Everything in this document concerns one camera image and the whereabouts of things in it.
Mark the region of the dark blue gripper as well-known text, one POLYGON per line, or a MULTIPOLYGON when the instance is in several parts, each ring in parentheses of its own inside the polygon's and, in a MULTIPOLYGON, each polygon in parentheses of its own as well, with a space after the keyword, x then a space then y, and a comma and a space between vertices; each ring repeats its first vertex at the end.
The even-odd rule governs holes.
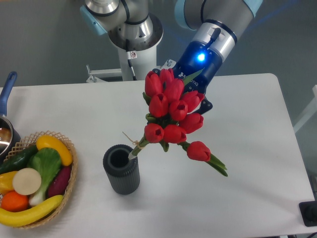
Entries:
MULTIPOLYGON (((193 41, 173 67, 174 77, 181 79, 199 70, 201 71, 198 76, 185 85, 184 89, 185 92, 194 90, 199 92, 197 93, 199 103, 197 109, 194 111, 195 113, 203 115, 213 108, 212 103, 206 98, 205 93, 207 86, 221 65, 222 58, 218 53, 211 49, 205 49, 205 45, 198 41, 193 41)), ((161 69, 154 68, 152 72, 160 74, 161 69)))

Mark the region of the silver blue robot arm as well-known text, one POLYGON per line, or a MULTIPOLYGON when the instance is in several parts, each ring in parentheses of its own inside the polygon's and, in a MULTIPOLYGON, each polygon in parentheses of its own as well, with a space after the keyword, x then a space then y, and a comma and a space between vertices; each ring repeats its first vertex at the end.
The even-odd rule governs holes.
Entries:
POLYGON ((247 26, 256 16, 260 0, 179 0, 177 23, 195 35, 178 61, 157 64, 157 45, 163 37, 160 20, 149 12, 146 0, 87 0, 80 13, 97 35, 108 34, 117 48, 120 68, 91 70, 89 82, 110 77, 143 80, 149 71, 173 69, 177 78, 192 78, 185 91, 205 93, 247 26))

